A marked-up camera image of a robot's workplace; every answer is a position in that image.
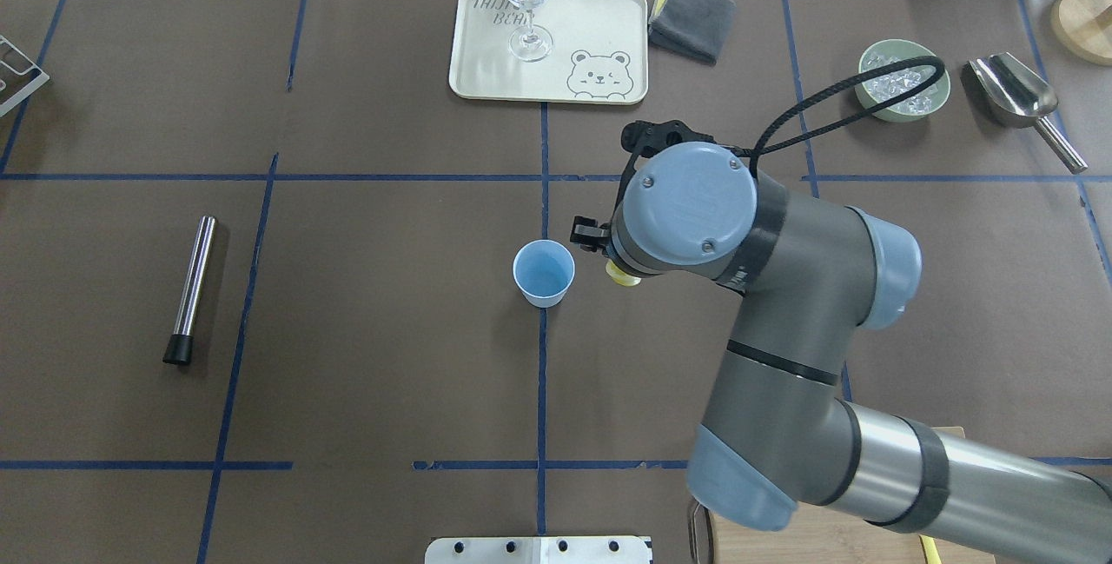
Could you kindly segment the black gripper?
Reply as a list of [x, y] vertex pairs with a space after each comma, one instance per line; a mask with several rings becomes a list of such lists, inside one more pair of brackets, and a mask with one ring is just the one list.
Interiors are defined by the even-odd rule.
[[[620, 136], [622, 149], [629, 156], [619, 177], [619, 187], [614, 200], [615, 216], [620, 207], [628, 185], [637, 172], [641, 159], [652, 159], [672, 145], [696, 140], [696, 131], [679, 120], [651, 122], [637, 120], [625, 125]], [[569, 241], [587, 253], [605, 253], [610, 238], [610, 222], [599, 222], [586, 216], [575, 216]]]

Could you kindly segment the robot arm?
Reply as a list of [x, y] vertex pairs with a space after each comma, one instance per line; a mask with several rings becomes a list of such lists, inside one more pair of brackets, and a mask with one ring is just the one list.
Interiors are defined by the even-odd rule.
[[610, 270], [705, 276], [742, 297], [687, 464], [703, 508], [782, 531], [801, 503], [1029, 563], [1108, 563], [1109, 482], [838, 398], [851, 336], [917, 291], [905, 229], [794, 192], [679, 121], [622, 132], [608, 222], [570, 240]]

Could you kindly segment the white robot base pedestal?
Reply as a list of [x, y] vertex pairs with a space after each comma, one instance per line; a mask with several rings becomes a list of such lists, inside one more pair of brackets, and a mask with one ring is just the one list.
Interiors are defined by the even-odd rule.
[[425, 563], [654, 563], [651, 537], [468, 536], [433, 540]]

